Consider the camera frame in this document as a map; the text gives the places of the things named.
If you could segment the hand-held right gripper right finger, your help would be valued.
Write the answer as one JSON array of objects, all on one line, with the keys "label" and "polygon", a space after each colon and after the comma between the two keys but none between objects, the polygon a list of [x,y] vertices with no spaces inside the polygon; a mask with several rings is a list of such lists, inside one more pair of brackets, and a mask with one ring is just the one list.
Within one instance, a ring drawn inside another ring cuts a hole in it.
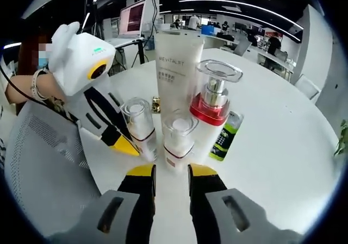
[{"label": "hand-held right gripper right finger", "polygon": [[190,214],[198,243],[266,243],[261,206],[237,189],[228,189],[218,173],[188,165]]}]

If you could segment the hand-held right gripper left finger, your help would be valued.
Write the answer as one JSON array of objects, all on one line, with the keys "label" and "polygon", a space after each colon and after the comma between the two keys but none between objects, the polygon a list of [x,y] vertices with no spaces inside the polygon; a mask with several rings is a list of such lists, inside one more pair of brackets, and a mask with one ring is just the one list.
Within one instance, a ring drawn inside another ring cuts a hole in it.
[{"label": "hand-held right gripper left finger", "polygon": [[82,213],[78,243],[149,243],[155,196],[156,165],[131,169]]}]

